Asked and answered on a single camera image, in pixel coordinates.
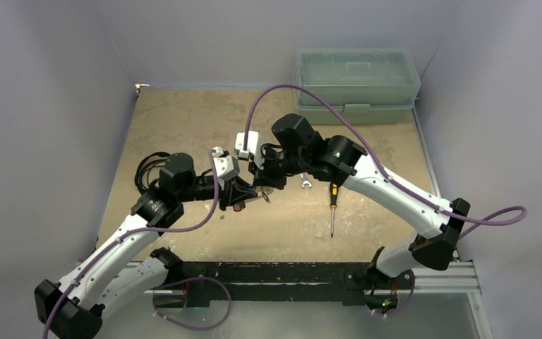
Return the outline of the grey key holder plate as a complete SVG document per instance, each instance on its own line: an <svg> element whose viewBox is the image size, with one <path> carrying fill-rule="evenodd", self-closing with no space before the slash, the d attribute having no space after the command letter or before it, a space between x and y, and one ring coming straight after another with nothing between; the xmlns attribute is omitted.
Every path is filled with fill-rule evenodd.
<svg viewBox="0 0 542 339"><path fill-rule="evenodd" d="M271 203L270 195L274 193L274 188L268 186L252 186L251 190L256 193L254 198L248 200L248 202L263 200L266 203Z"/></svg>

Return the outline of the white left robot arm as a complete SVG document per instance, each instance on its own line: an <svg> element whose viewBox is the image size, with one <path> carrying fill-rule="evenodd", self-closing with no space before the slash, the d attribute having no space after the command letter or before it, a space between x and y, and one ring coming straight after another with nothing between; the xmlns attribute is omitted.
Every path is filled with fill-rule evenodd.
<svg viewBox="0 0 542 339"><path fill-rule="evenodd" d="M175 233L184 204L211 201L214 208L241 207L258 192L239 175L236 158L221 148L209 154L210 168L196 174L185 153L156 152L135 174L139 198L115 233L76 269L56 282L42 281L34 291L42 335L94 338L104 320L154 287L178 288L182 297L210 278L188 273L169 249L155 249L133 269L132 258L165 233Z"/></svg>

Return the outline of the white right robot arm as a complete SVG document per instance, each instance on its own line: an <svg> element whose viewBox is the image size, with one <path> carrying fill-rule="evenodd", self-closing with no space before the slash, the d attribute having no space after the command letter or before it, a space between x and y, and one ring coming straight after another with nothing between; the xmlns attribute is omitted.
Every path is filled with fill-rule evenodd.
<svg viewBox="0 0 542 339"><path fill-rule="evenodd" d="M470 209L467 201L436 197L388 169L381 170L362 145L342 135L323 138L301 115L281 117L272 133L279 150L263 143L254 131L236 136L236 153L250 160L255 185L283 189L287 177L306 173L375 201L414 228L410 238L376 251L368 268L373 285L385 287L419 266L448 269L464 224L460 218Z"/></svg>

